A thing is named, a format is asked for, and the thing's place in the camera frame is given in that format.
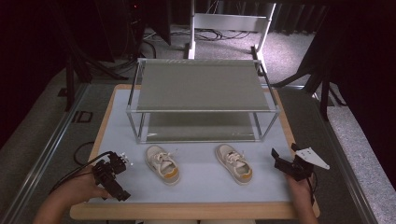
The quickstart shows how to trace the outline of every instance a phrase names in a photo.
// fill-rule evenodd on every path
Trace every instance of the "shoelace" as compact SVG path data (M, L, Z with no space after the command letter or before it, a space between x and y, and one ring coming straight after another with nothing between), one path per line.
M235 162L235 161L239 161L240 159L244 159L245 158L245 152L243 152L242 153L242 156L241 156L241 154L239 154L239 153L237 153L237 152L235 152L235 151L232 151L232 152L230 152L228 155L227 155L227 162L229 162L229 163L232 163L232 162Z
M173 152L159 152L159 153L155 154L153 157L157 161L168 161L170 156L174 155L176 153L177 153L177 149Z

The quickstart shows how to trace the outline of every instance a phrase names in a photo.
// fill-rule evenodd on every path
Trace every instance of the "white sneaker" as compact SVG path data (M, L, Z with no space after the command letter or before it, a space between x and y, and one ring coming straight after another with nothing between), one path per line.
M216 148L219 162L230 172L239 185L246 185L253 177L253 171L245 160L233 147L223 144Z
M159 146L151 146L146 152L149 168L167 185L175 185L180 179L176 162Z

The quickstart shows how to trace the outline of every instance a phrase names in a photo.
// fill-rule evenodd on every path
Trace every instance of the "white metal frame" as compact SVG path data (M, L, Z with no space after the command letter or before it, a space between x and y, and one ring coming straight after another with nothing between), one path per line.
M252 49L254 49L252 53L256 56L257 60L262 61L263 72L267 73L265 61L262 56L262 47L268 34L276 4L272 3L270 6L272 7L270 15L266 17L205 14L195 13L195 0L191 0L191 40L189 45L189 59L195 58L195 29L259 32L262 35L259 43L252 47Z

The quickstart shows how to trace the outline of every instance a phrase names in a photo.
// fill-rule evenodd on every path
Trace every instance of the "wooden table edge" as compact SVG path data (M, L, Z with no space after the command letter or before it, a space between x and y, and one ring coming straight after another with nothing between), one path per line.
M92 148L90 160L98 155L117 90L130 90L132 85L114 88L101 127ZM279 95L274 95L280 108L279 120L289 146L294 137ZM318 217L318 204L314 203ZM70 217L80 220L136 220L136 219L295 219L297 214L290 202L273 203L80 203L70 209Z

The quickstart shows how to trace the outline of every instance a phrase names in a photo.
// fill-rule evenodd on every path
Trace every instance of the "human hand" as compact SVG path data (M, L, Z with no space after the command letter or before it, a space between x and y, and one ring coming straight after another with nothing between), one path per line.
M35 215L34 223L61 223L62 216L69 207L99 197L111 198L111 195L95 185L92 166L88 166L49 195Z
M311 203L311 188L304 180L296 181L290 175L285 175L293 199L293 205L302 224L318 223Z
M111 195L105 189L96 186L92 166L85 167L73 178L64 182L50 196L53 195L63 201L67 207L87 202L92 198L111 198Z

